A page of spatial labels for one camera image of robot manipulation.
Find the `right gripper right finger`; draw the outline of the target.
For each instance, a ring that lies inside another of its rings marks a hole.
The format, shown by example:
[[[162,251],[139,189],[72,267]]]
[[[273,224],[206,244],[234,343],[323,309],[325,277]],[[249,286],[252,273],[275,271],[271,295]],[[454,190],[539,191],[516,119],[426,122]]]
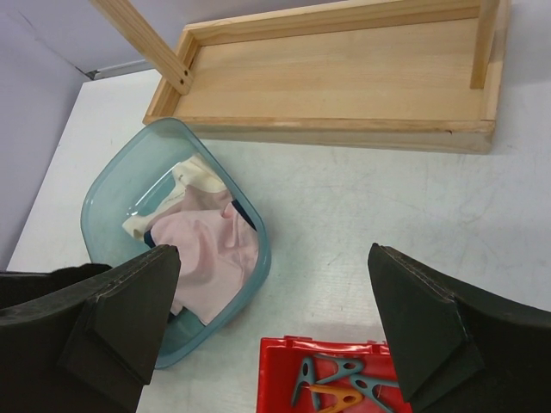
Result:
[[[550,314],[373,244],[368,271],[415,412],[548,412]]]

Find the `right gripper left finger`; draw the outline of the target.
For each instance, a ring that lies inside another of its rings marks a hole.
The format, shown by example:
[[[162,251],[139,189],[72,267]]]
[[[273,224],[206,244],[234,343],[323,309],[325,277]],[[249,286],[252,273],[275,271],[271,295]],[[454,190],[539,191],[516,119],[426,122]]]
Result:
[[[4,412],[134,412],[152,380],[176,289],[177,250],[1,308]]]

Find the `teal clothespin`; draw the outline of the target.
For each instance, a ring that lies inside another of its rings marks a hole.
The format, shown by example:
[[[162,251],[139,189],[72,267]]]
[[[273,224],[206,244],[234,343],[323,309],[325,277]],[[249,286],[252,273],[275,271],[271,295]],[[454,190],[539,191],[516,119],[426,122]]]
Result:
[[[361,374],[352,374],[350,375],[350,384],[358,390],[363,396],[371,399],[376,404],[384,406],[386,409],[390,407],[383,403],[380,397],[378,396],[378,391],[383,387],[392,387],[399,388],[399,384],[396,381],[378,379],[369,376],[364,376]]]
[[[311,385],[317,383],[317,373],[315,366],[315,358],[311,355],[305,356],[300,364],[299,372],[294,384],[294,390],[291,398],[291,406],[297,407],[300,401],[300,395],[303,390],[306,390],[309,394],[312,402],[312,407],[315,412],[319,411],[321,402],[319,395],[316,392],[310,390]]]
[[[337,367],[337,371],[333,375],[318,380],[318,385],[326,385],[333,381],[349,377],[350,375],[361,373],[365,368],[365,364],[361,359],[335,357],[329,356],[328,354],[316,354],[314,357],[318,360],[331,361]]]

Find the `orange clothespin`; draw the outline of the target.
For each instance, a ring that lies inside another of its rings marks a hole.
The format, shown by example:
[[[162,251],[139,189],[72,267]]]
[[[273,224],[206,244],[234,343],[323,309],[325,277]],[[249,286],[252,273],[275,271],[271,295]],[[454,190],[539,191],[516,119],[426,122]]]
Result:
[[[308,389],[316,395],[326,394],[335,398],[335,403],[331,406],[318,410],[318,413],[339,413],[346,409],[358,405],[364,396],[357,390],[343,387],[334,387],[329,385],[309,385]]]

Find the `pink underwear navy trim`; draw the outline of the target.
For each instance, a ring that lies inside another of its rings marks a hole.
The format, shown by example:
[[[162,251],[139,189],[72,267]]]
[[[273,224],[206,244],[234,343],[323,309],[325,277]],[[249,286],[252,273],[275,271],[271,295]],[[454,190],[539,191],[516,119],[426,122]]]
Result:
[[[237,201],[222,209],[184,211],[159,219],[144,235],[150,246],[177,248],[180,269],[170,314],[187,310],[211,323],[250,279],[258,236]]]

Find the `black underwear beige waistband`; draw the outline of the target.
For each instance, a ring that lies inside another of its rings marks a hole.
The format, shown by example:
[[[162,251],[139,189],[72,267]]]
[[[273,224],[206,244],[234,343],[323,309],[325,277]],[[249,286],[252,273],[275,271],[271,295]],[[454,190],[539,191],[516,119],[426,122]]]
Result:
[[[50,273],[2,272],[1,308],[37,299],[82,280],[107,272],[107,264],[86,263],[79,267],[60,268]]]

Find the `beige pink underwear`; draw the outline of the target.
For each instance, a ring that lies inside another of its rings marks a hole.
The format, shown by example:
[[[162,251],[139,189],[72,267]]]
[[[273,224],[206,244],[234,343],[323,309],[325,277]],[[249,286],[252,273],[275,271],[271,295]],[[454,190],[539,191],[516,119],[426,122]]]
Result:
[[[143,241],[144,235],[165,216],[179,212],[221,209],[232,200],[225,183],[201,155],[194,155],[178,163],[171,170],[171,176],[175,187],[152,213],[145,216],[133,215],[122,224],[122,228],[131,237]]]

